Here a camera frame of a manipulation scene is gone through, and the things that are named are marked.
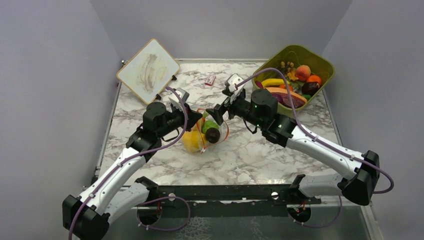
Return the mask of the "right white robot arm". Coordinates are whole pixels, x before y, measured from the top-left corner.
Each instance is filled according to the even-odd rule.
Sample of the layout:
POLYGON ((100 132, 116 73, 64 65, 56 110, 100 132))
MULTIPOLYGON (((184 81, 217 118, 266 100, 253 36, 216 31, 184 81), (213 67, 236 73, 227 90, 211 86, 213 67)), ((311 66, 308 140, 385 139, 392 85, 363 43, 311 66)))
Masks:
POLYGON ((368 150, 365 153, 344 148, 329 141, 295 119, 278 113, 278 101, 265 89, 257 89, 250 101, 243 90, 234 100, 227 97, 222 104, 206 109, 217 124, 239 117, 254 125, 263 137, 273 144, 302 152, 329 166, 336 173, 303 176, 299 184, 288 190, 289 199, 300 204, 316 196, 343 196, 354 204, 367 206, 371 202, 380 178, 379 155, 368 150))

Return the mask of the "peach toy fruit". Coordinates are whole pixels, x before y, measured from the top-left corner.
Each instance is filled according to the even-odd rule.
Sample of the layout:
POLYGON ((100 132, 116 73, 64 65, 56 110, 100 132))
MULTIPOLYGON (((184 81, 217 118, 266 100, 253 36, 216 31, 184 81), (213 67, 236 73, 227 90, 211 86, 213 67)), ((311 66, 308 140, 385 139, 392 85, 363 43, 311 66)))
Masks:
POLYGON ((300 65, 295 70, 295 77, 298 78, 299 81, 305 82, 311 76, 311 69, 307 65, 300 65))

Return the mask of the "black toy fruit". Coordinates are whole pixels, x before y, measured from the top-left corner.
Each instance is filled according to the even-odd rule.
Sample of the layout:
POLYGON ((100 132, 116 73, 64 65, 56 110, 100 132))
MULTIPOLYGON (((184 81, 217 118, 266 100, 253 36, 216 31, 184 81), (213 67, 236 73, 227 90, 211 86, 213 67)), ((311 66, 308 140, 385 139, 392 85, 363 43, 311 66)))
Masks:
POLYGON ((216 144, 221 138, 221 133, 218 133, 216 129, 211 128, 206 132, 206 134, 204 134, 204 136, 207 142, 210 144, 216 144))

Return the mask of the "yellow toy bell pepper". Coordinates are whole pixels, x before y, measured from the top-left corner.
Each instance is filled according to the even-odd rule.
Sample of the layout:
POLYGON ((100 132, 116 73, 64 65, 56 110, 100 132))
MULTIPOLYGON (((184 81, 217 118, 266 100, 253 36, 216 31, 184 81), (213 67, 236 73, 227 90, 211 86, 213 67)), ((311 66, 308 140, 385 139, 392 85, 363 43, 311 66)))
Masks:
POLYGON ((186 131, 182 136, 182 144, 188 152, 198 152, 203 148, 203 136, 197 130, 186 131))

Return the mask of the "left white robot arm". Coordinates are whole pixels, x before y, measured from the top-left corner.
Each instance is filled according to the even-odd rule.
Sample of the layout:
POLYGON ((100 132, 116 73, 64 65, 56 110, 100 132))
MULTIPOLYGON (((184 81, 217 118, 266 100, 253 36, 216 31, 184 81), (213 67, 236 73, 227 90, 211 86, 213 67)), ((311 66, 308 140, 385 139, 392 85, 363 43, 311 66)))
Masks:
POLYGON ((68 238, 101 240, 122 214, 138 205, 152 205, 166 199, 158 194, 159 186, 146 177, 121 191, 125 182, 152 156, 179 141, 202 118, 186 103, 172 103, 171 111, 161 102, 150 103, 142 123, 129 137, 113 165, 77 197, 69 195, 62 203, 63 226, 68 238), (163 137, 182 129, 183 133, 162 145, 163 137))

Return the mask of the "clear zip top bag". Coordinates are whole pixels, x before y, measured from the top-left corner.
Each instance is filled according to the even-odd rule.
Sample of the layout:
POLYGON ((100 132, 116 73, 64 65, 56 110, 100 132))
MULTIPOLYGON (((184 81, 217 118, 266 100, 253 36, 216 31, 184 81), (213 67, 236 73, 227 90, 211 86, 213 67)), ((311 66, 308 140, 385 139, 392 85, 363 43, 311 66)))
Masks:
POLYGON ((222 125, 217 124, 205 109, 198 108, 197 112, 202 114, 202 117, 191 131, 183 134, 182 144, 188 152, 202 154, 212 146, 223 143, 228 138, 230 129, 225 121, 222 125))

